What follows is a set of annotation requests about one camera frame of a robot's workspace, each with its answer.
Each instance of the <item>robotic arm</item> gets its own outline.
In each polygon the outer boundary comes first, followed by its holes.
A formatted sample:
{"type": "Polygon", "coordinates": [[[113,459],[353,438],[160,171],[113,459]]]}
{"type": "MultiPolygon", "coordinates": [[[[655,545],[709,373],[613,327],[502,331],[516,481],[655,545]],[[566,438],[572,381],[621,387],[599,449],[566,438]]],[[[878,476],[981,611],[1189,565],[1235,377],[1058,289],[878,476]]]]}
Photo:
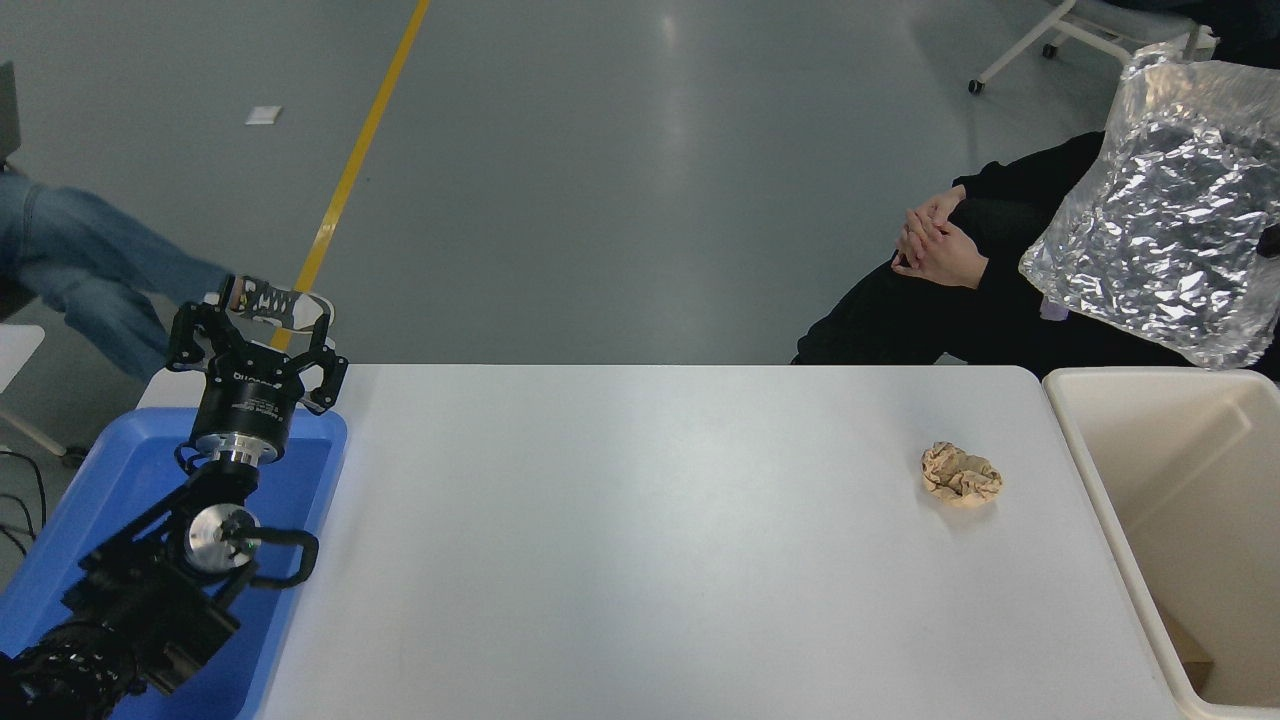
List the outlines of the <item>robotic arm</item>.
{"type": "Polygon", "coordinates": [[[14,659],[0,653],[0,717],[100,719],[147,684],[169,694],[239,628],[229,607],[241,591],[311,575],[315,536],[260,527],[244,500],[259,466],[284,455],[297,404],[316,415],[333,406],[347,360],[325,345],[328,316],[289,357],[244,341],[223,297],[184,305],[169,340],[169,369],[206,377],[191,437],[174,451],[187,480],[81,560],[84,577],[63,596],[65,623],[14,659]],[[307,392],[301,374],[312,366],[324,373],[307,392]],[[300,547],[298,569],[260,575],[262,543],[300,547]]]}

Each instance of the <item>white table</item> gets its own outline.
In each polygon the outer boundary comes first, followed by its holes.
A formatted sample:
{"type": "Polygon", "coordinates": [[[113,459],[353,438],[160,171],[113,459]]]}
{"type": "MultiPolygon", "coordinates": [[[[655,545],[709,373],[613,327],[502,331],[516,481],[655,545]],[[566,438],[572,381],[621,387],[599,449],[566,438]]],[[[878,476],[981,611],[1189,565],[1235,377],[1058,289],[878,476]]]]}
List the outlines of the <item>white table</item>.
{"type": "Polygon", "coordinates": [[[0,392],[13,382],[18,370],[31,360],[45,341],[45,328],[40,325],[10,325],[0,323],[0,392]]]}
{"type": "Polygon", "coordinates": [[[262,719],[1180,717],[1023,370],[371,365],[338,411],[262,719]],[[940,439],[995,503],[923,491],[940,439]]]}

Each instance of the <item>yellow floor line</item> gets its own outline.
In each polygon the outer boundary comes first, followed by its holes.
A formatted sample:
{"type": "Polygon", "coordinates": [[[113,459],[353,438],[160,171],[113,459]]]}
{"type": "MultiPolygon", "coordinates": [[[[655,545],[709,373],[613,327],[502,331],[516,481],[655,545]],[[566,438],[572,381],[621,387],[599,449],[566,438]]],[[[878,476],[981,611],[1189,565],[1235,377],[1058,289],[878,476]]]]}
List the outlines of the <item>yellow floor line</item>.
{"type": "MultiPolygon", "coordinates": [[[[369,115],[365,117],[365,127],[360,129],[356,146],[351,149],[351,156],[347,158],[347,167],[342,170],[342,178],[338,181],[338,187],[333,191],[329,209],[324,214],[324,220],[320,222],[320,229],[316,231],[316,238],[311,243],[311,251],[307,252],[307,259],[302,264],[302,272],[298,273],[297,282],[293,283],[293,290],[311,292],[311,287],[316,282],[320,265],[324,264],[324,256],[329,251],[330,241],[333,241],[333,232],[342,218],[343,208],[347,206],[351,188],[356,184],[356,178],[360,176],[360,167],[365,164],[365,154],[369,152],[369,146],[374,142],[374,135],[378,133],[378,124],[387,110],[387,102],[392,99],[401,69],[404,67],[404,60],[408,59],[408,51],[413,47],[417,29],[421,27],[422,17],[426,15],[426,6],[430,4],[431,0],[419,0],[417,8],[413,9],[413,17],[408,19],[408,26],[404,28],[403,37],[401,37],[399,47],[396,49],[396,56],[392,58],[392,64],[387,68],[387,76],[383,77],[381,87],[378,88],[378,97],[374,99],[374,105],[369,109],[369,115]]],[[[271,336],[271,347],[287,350],[291,337],[292,333],[289,332],[275,331],[275,334],[271,336]]]]}

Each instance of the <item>white bin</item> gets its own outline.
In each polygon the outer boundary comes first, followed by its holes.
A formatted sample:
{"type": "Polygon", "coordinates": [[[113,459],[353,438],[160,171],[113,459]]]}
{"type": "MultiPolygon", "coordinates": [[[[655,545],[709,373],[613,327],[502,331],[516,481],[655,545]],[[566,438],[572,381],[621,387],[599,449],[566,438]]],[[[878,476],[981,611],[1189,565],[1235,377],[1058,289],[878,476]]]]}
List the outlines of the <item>white bin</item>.
{"type": "Polygon", "coordinates": [[[1057,370],[1044,389],[1179,706],[1280,720],[1276,386],[1244,370],[1103,368],[1057,370]],[[1213,659],[1203,698],[1152,596],[1213,659]]]}

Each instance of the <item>blue tray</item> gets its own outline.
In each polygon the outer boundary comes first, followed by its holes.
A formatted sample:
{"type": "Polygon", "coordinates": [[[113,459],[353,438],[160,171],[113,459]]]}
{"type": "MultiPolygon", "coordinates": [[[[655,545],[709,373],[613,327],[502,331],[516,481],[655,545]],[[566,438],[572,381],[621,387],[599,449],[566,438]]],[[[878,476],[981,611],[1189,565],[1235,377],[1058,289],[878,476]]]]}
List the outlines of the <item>blue tray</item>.
{"type": "MultiPolygon", "coordinates": [[[[63,592],[83,577],[79,559],[186,479],[173,448],[187,439],[196,411],[134,410],[99,437],[76,480],[54,511],[27,560],[0,596],[0,651],[14,656],[65,620],[63,592]]],[[[347,424],[334,413],[293,418],[282,460],[262,468],[259,489],[246,502],[264,525],[303,528],[320,537],[347,445],[347,424]]],[[[300,551],[266,546],[261,573],[285,577],[300,551]]],[[[241,629],[191,680],[169,697],[155,688],[120,701],[113,720],[183,717],[248,719],[257,712],[289,625],[297,589],[246,588],[230,612],[241,629]]]]}

